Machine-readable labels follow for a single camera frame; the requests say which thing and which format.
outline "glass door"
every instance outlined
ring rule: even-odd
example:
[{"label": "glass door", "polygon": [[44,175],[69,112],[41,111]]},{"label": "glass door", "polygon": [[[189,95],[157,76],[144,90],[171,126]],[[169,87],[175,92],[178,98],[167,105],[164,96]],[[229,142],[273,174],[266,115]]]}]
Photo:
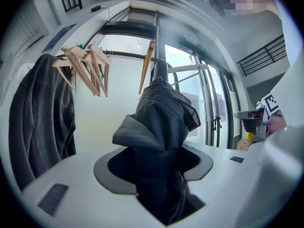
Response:
[{"label": "glass door", "polygon": [[204,76],[207,78],[209,91],[211,92],[212,113],[211,120],[213,131],[213,146],[226,149],[228,144],[228,114],[223,85],[218,71],[208,65]]},{"label": "glass door", "polygon": [[[166,61],[177,73],[180,92],[191,100],[197,110],[201,126],[190,132],[186,140],[226,149],[228,147],[228,111],[224,88],[219,72],[212,65],[193,67],[194,64],[205,64],[198,58],[180,49],[165,45]],[[174,76],[168,75],[168,82],[175,87]]]},{"label": "glass door", "polygon": [[[195,58],[182,50],[177,48],[165,45],[166,52],[166,62],[169,63],[172,67],[180,67],[186,65],[194,65]],[[182,82],[179,82],[180,92],[191,100],[191,105],[197,110],[201,126],[192,132],[190,132],[186,140],[206,144],[207,132],[206,132],[206,106],[205,98],[202,89],[202,83],[198,70],[188,70],[183,72],[177,72],[179,81],[190,77]],[[173,74],[168,74],[168,82],[174,84]]]}]

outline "white machine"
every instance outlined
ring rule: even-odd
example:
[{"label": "white machine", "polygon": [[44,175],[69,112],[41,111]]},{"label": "white machine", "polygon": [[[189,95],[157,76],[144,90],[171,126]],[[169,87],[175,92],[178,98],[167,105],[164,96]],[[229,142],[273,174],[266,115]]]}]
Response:
[{"label": "white machine", "polygon": [[[213,166],[201,180],[188,182],[190,193],[205,206],[170,227],[261,227],[282,209],[304,171],[304,117],[294,117],[302,113],[304,99],[298,93],[304,88],[303,75],[299,61],[272,91],[287,129],[253,144],[248,152],[185,141],[184,148],[208,155]],[[298,104],[286,102],[284,92],[292,92],[288,99],[298,97]],[[48,227],[165,227],[140,204],[132,186],[126,195],[100,184],[94,168],[106,154],[78,154],[63,160],[28,185],[21,202]],[[45,202],[49,196],[54,203]]]}]

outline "ceiling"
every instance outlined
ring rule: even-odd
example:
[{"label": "ceiling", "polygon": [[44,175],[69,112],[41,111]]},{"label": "ceiling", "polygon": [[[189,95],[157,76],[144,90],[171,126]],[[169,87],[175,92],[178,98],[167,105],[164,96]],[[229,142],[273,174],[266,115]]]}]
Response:
[{"label": "ceiling", "polygon": [[157,3],[182,12],[206,28],[211,28],[213,34],[216,34],[220,40],[228,41],[232,46],[239,46],[240,48],[242,48],[242,44],[247,38],[251,38],[252,35],[263,30],[265,27],[281,26],[280,19],[271,12],[261,12],[246,16],[235,16],[227,13],[225,17],[220,17],[210,7],[208,0],[143,1]]}]

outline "white surface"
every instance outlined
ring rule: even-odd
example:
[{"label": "white surface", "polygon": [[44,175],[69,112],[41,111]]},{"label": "white surface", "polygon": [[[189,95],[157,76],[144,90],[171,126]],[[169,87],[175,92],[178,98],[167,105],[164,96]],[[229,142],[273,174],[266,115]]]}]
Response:
[{"label": "white surface", "polygon": [[287,57],[290,65],[293,66],[300,54],[303,53],[303,38],[284,5],[279,0],[276,0],[276,3],[281,13]]},{"label": "white surface", "polygon": [[[111,150],[112,136],[127,114],[134,114],[143,61],[111,58],[108,97],[102,93],[93,96],[79,80],[74,93],[76,130],[74,134],[77,154],[90,151]],[[150,83],[148,69],[143,89]]]},{"label": "white surface", "polygon": [[66,12],[63,8],[61,0],[50,0],[53,11],[58,19],[59,24],[62,24],[67,19]]},{"label": "white surface", "polygon": [[229,183],[242,165],[230,160],[233,156],[245,158],[247,151],[219,149],[217,147],[185,141],[186,145],[208,154],[213,159],[211,171],[201,181],[190,181],[189,189],[202,201],[209,204]]},{"label": "white surface", "polygon": [[231,105],[232,105],[232,113],[233,113],[233,137],[240,135],[239,132],[239,122],[240,120],[234,117],[234,113],[238,112],[238,101],[236,93],[229,90]]},{"label": "white surface", "polygon": [[283,34],[282,22],[276,14],[264,11],[257,15],[261,17],[267,16],[267,18],[261,21],[252,21],[251,31],[248,31],[247,35],[243,38],[237,37],[235,45],[237,48],[241,48],[237,57],[238,61]]},{"label": "white surface", "polygon": [[[207,227],[231,227],[225,219],[217,218],[216,214],[226,216],[228,210],[237,208],[231,199],[236,197],[226,195],[227,202],[223,202],[221,196],[224,190],[230,184],[234,184],[230,191],[235,190],[235,182],[237,181],[239,171],[245,168],[245,160],[243,164],[234,163],[229,160],[234,155],[245,155],[247,152],[235,150],[222,150],[216,147],[201,146],[202,150],[206,151],[214,161],[213,169],[201,181],[193,181],[196,187],[191,187],[190,191],[196,195],[203,195],[207,199],[207,205],[196,213],[192,214],[171,227],[197,227],[198,224],[205,224]],[[248,170],[250,175],[254,172],[257,165],[256,160],[260,148],[252,151],[252,158],[247,160],[247,165],[252,168]],[[95,179],[93,173],[94,163],[100,156],[108,153],[108,151],[100,151],[96,153],[83,153],[71,156],[59,164],[51,168],[44,175],[40,176],[35,182],[31,183],[22,193],[23,200],[30,204],[38,204],[46,192],[54,183],[62,183],[69,186],[69,189],[63,198],[60,207],[55,213],[55,219],[64,227],[164,227],[157,219],[155,219],[136,199],[134,195],[117,195],[104,189]],[[221,171],[230,165],[230,177],[223,177]],[[244,183],[244,188],[247,188],[250,182]],[[236,194],[239,200],[242,200],[244,193]],[[213,201],[217,201],[217,206],[212,205]]]},{"label": "white surface", "polygon": [[304,125],[267,138],[235,227],[264,227],[289,201],[303,177],[303,134]]},{"label": "white surface", "polygon": [[304,51],[271,91],[289,126],[304,125]]},{"label": "white surface", "polygon": [[14,94],[19,87],[20,82],[24,76],[34,64],[26,63],[23,64],[18,71],[14,74],[14,77],[8,87],[6,96],[4,98],[3,105],[0,107],[0,156],[1,162],[4,168],[4,172],[12,186],[13,192],[20,194],[20,189],[16,183],[14,173],[10,163],[10,150],[9,150],[9,116],[10,116],[10,105],[13,100]]}]

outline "clothing rack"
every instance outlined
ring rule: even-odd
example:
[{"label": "clothing rack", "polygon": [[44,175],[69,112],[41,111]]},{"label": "clothing rack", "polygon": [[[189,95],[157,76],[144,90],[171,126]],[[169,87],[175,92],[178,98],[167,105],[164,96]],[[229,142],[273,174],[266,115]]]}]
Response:
[{"label": "clothing rack", "polygon": [[[144,58],[145,58],[145,56],[141,55],[141,54],[130,53],[130,52],[122,52],[122,51],[113,51],[113,50],[108,51],[108,50],[105,50],[105,51],[103,51],[103,53],[106,54],[106,55],[110,55],[112,57],[126,57],[126,58],[132,58],[132,59],[136,58],[136,59],[139,59],[139,60],[144,60]],[[62,54],[62,55],[58,55],[56,57],[58,57],[60,59],[63,59],[63,58],[65,58],[65,55]],[[155,63],[154,67],[162,67],[163,62],[165,62],[162,59],[158,59],[158,58],[154,58],[154,57],[151,58],[151,61]],[[167,63],[167,62],[165,62],[165,63],[167,65],[167,68],[172,68],[172,66],[169,63]],[[152,81],[152,78],[154,77],[154,75],[153,75],[154,72],[155,73],[163,73],[164,70],[154,70],[154,68],[153,68],[152,72],[151,72],[151,81]],[[180,85],[178,83],[179,79],[178,79],[177,73],[172,73],[172,74],[174,76],[175,89],[177,91],[180,91]]]}]

